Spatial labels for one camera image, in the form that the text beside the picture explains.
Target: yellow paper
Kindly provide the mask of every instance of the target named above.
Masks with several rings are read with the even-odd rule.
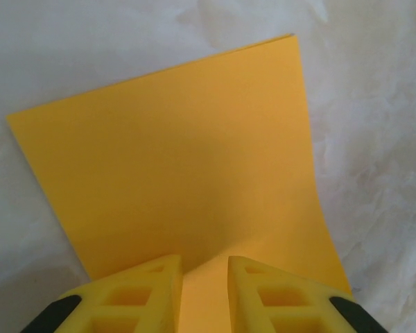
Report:
[[[184,258],[181,332],[229,332],[227,256],[349,291],[315,191],[296,37],[8,117],[91,278]]]

